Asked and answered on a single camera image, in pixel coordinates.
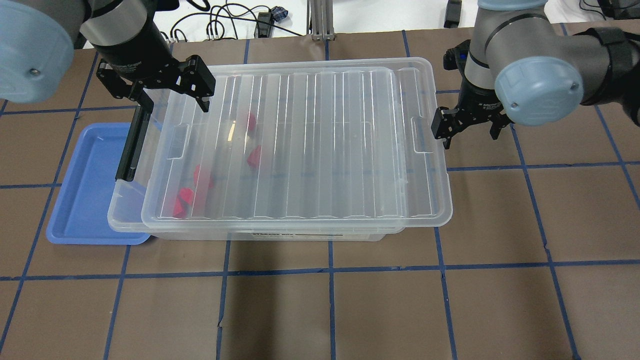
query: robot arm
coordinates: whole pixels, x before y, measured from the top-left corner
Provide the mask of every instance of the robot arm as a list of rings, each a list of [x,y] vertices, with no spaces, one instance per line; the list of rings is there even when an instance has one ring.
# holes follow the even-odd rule
[[[215,79],[202,59],[176,60],[153,22],[158,0],[0,0],[0,97],[38,102],[50,97],[73,58],[81,32],[102,55],[97,75],[113,97],[148,113],[145,88],[196,99],[204,112]]]
[[[491,122],[490,134],[512,122],[557,121],[582,105],[620,102],[640,126],[640,37],[618,28],[557,36],[545,17],[547,0],[479,0],[474,37],[450,49],[447,70],[462,74],[455,109],[439,108],[431,130],[451,138]]]

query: grid of blue tape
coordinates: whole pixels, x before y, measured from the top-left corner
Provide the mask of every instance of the grid of blue tape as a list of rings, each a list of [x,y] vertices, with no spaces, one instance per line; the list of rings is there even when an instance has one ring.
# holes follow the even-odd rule
[[[564,24],[561,24],[564,35],[567,35],[566,28]],[[411,56],[409,43],[406,37],[406,32],[402,31],[404,48],[406,51],[407,57]],[[249,54],[249,45],[250,41],[246,41],[245,51],[244,51],[244,63],[248,61]],[[325,43],[325,58],[326,60],[330,59],[330,49],[329,43]],[[182,272],[182,273],[161,273],[161,274],[127,274],[127,262],[129,260],[129,253],[131,250],[131,246],[126,246],[124,258],[122,261],[122,269],[119,274],[89,274],[89,275],[27,275],[29,270],[29,265],[31,263],[31,259],[33,257],[33,253],[35,251],[35,247],[37,245],[38,239],[40,237],[40,233],[44,226],[45,216],[49,210],[51,205],[51,199],[53,195],[53,191],[55,188],[60,187],[61,184],[58,182],[60,171],[62,167],[62,163],[65,159],[66,153],[68,151],[68,146],[71,140],[72,133],[76,126],[76,121],[78,119],[80,111],[98,111],[98,110],[118,110],[118,109],[131,109],[134,106],[109,106],[109,107],[99,107],[99,108],[82,108],[82,104],[84,102],[84,98],[86,96],[87,89],[89,87],[91,81],[91,74],[95,69],[95,65],[97,62],[97,54],[93,59],[93,63],[91,66],[91,70],[89,76],[86,80],[83,94],[79,101],[78,107],[75,109],[59,109],[59,110],[36,110],[36,111],[5,111],[7,102],[5,101],[0,108],[0,117],[2,115],[15,115],[15,114],[34,114],[34,113],[54,113],[54,112],[74,112],[75,117],[72,122],[71,128],[69,129],[67,142],[65,144],[64,150],[62,152],[60,161],[58,163],[58,169],[56,171],[56,175],[52,183],[49,184],[16,184],[16,185],[1,185],[0,189],[6,188],[50,188],[49,196],[45,203],[44,210],[42,211],[42,216],[40,217],[40,222],[38,224],[38,229],[36,230],[36,234],[33,239],[33,243],[31,245],[31,249],[29,251],[29,255],[27,257],[26,263],[24,265],[24,269],[22,271],[22,275],[16,277],[0,277],[0,281],[17,281],[18,287],[14,296],[14,300],[10,309],[9,316],[4,326],[4,330],[2,333],[2,338],[0,338],[0,352],[2,352],[2,348],[4,346],[4,342],[6,340],[6,335],[11,326],[11,321],[13,318],[13,314],[15,312],[15,308],[20,299],[20,293],[22,291],[22,286],[25,281],[51,281],[51,280],[81,280],[81,279],[118,279],[118,287],[116,291],[116,297],[113,304],[113,312],[111,316],[111,320],[109,322],[109,330],[106,339],[105,349],[104,349],[104,357],[103,359],[107,359],[109,357],[109,350],[111,346],[111,339],[113,335],[113,329],[115,328],[116,316],[118,313],[118,305],[120,302],[120,296],[122,294],[122,286],[125,279],[157,279],[157,278],[176,278],[176,277],[221,277],[222,278],[222,286],[221,286],[221,295],[220,295],[220,310],[219,310],[219,318],[218,318],[218,331],[217,331],[217,351],[216,351],[216,359],[220,358],[221,353],[221,344],[222,344],[222,334],[223,327],[221,326],[224,312],[225,312],[225,300],[227,293],[227,279],[230,276],[270,276],[270,275],[292,275],[292,274],[328,274],[329,281],[329,296],[330,296],[330,334],[331,334],[331,359],[335,360],[336,355],[336,342],[335,342],[335,301],[334,301],[334,274],[336,273],[348,273],[348,272],[405,272],[405,271],[439,271],[441,275],[441,283],[442,283],[442,293],[443,293],[443,302],[444,302],[444,311],[447,319],[447,330],[449,333],[449,341],[451,346],[451,354],[454,360],[457,360],[458,353],[456,350],[456,341],[455,341],[455,331],[453,327],[453,321],[451,318],[451,307],[449,305],[449,292],[447,288],[447,278],[446,272],[448,270],[473,270],[473,269],[505,269],[505,268],[536,268],[536,267],[548,267],[552,274],[552,279],[554,282],[554,288],[556,290],[556,295],[559,303],[559,307],[561,310],[561,314],[563,317],[564,326],[567,332],[567,336],[570,342],[571,350],[573,352],[573,358],[578,360],[580,356],[578,354],[577,347],[575,345],[575,340],[573,338],[571,325],[568,319],[568,315],[566,313],[566,308],[564,306],[564,301],[562,297],[562,291],[560,289],[560,285],[556,276],[556,268],[564,267],[564,266],[598,266],[598,265],[640,265],[640,259],[623,259],[623,260],[598,260],[598,261],[554,261],[551,255],[551,252],[547,249],[547,238],[545,235],[544,226],[542,223],[542,219],[540,217],[540,211],[538,209],[538,205],[536,202],[536,197],[534,193],[534,189],[531,184],[531,180],[529,178],[529,169],[532,168],[564,168],[564,167],[615,167],[620,166],[627,178],[628,185],[634,194],[634,198],[640,209],[640,199],[638,197],[635,186],[631,180],[629,172],[627,170],[627,166],[629,165],[640,165],[640,161],[623,161],[623,158],[618,150],[618,147],[614,141],[614,138],[607,126],[606,121],[604,120],[604,116],[600,109],[596,106],[596,111],[598,116],[602,122],[602,125],[609,137],[611,142],[611,146],[616,153],[618,158],[618,162],[608,162],[608,163],[583,163],[583,164],[546,164],[546,165],[528,165],[525,161],[524,154],[522,152],[522,148],[520,146],[520,142],[518,141],[518,135],[516,129],[511,126],[511,133],[513,135],[516,149],[518,151],[518,156],[520,158],[520,165],[507,165],[507,166],[494,166],[494,167],[451,167],[447,170],[450,172],[459,172],[459,171],[489,171],[489,170],[513,170],[520,169],[523,171],[525,180],[527,183],[529,195],[531,197],[532,206],[534,208],[534,212],[536,215],[536,219],[538,221],[538,227],[540,230],[543,247],[545,252],[547,253],[547,261],[539,262],[539,263],[502,263],[502,264],[464,264],[464,265],[446,265],[444,255],[442,252],[442,243],[440,239],[440,230],[439,228],[435,228],[435,241],[436,241],[436,249],[438,253],[438,264],[437,265],[425,265],[425,266],[370,266],[370,267],[343,267],[343,268],[335,268],[333,266],[333,242],[328,242],[328,267],[326,268],[304,268],[304,269],[292,269],[292,270],[266,270],[266,271],[229,271],[229,254],[231,241],[227,240],[225,247],[225,262],[223,271],[221,272]],[[458,90],[439,90],[437,94],[450,94],[457,93]]]

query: metal frame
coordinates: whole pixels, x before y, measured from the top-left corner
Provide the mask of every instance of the metal frame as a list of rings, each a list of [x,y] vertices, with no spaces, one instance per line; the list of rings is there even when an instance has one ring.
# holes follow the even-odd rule
[[[333,0],[307,0],[307,19],[311,38],[317,41],[333,40]]]

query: blue joint cap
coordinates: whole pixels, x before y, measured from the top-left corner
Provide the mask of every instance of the blue joint cap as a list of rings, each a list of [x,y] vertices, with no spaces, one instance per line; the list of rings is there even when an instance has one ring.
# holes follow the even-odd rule
[[[22,3],[0,0],[0,99],[50,98],[73,57],[71,38],[55,20]]]
[[[533,56],[500,71],[495,93],[513,122],[537,126],[569,115],[582,101],[584,87],[573,65],[558,58]]]
[[[497,12],[533,9],[543,6],[547,0],[478,0],[478,7]]]

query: transparent lid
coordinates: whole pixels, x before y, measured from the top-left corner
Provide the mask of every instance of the transparent lid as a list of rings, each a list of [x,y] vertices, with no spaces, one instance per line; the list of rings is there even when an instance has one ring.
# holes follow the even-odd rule
[[[393,233],[451,218],[425,59],[209,68],[211,111],[171,94],[154,112],[159,140],[145,139],[140,175],[116,184],[112,227]],[[142,199],[141,217],[124,215]]]

